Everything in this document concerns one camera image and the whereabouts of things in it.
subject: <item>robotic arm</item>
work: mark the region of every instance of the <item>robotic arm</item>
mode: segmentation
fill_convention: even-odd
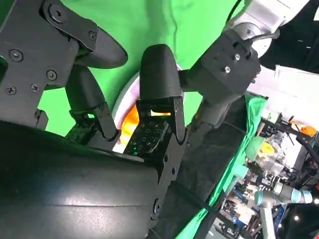
[[[271,35],[291,21],[309,0],[245,0],[243,9],[226,23],[225,29],[234,29],[242,39]],[[271,44],[271,38],[253,43],[258,57],[263,56]]]
[[[196,132],[219,127],[260,71],[250,39],[274,33],[295,14],[286,11],[269,25],[272,11],[261,1],[247,3],[189,70],[177,72],[165,45],[145,51],[141,120],[125,154],[117,154],[109,149],[120,131],[87,67],[122,66],[127,53],[59,0],[15,0],[0,29],[1,238],[145,238],[188,135],[195,142]],[[37,109],[44,90],[61,87],[76,121],[66,138],[44,132],[48,118]],[[204,96],[191,129],[184,126],[181,89]]]

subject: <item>orange object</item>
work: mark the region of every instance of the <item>orange object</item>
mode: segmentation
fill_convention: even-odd
[[[309,135],[310,137],[314,137],[315,134],[317,133],[317,130],[312,126],[306,126],[306,127],[302,127],[300,132],[303,134]]]
[[[122,124],[122,134],[120,141],[122,144],[127,145],[130,141],[130,138],[139,124],[139,113],[136,105],[130,110],[130,112],[125,117]]]

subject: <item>orange light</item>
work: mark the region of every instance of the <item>orange light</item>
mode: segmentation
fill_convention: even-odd
[[[156,113],[151,111],[151,116],[170,116],[170,113]],[[136,105],[131,109],[131,111],[126,115],[122,124],[122,134],[120,137],[120,142],[127,145],[134,133],[134,130],[139,124],[139,113]]]

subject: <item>green backdrop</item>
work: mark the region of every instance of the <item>green backdrop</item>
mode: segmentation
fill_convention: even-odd
[[[219,36],[235,0],[64,0],[79,15],[92,19],[126,49],[129,61],[111,70],[91,69],[113,108],[125,83],[139,70],[150,45],[171,47],[177,63],[189,68]],[[201,96],[188,93],[185,121],[189,123]],[[49,116],[47,130],[65,135],[74,125],[64,89],[44,93],[40,109]]]

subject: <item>screw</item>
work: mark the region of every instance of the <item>screw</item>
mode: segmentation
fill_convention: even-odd
[[[159,214],[159,212],[160,212],[160,201],[158,198],[156,198],[154,202],[154,206],[153,206],[153,213],[157,215]]]
[[[225,73],[228,74],[229,72],[230,72],[230,67],[229,67],[229,66],[226,66],[226,67],[225,67]]]
[[[40,91],[40,86],[38,84],[32,84],[30,86],[30,89],[31,89],[32,92],[38,93]]]
[[[57,23],[62,24],[66,21],[63,7],[53,4],[49,8],[50,17]]]
[[[51,80],[51,81],[55,81],[56,78],[57,78],[57,74],[56,74],[56,72],[53,71],[53,70],[47,71],[47,72],[46,72],[46,76],[47,76],[47,78],[48,78],[49,80]]]
[[[236,54],[236,55],[235,55],[235,60],[236,60],[236,61],[239,61],[239,60],[240,60],[240,55],[239,55],[239,54]]]
[[[23,60],[23,54],[17,49],[12,49],[9,52],[12,61],[19,62]]]
[[[14,95],[16,93],[16,88],[14,86],[8,86],[6,89],[5,89],[5,92],[8,94],[8,95]]]
[[[90,39],[91,39],[92,41],[95,40],[95,32],[90,31],[90,32],[89,32],[89,36],[90,36]]]

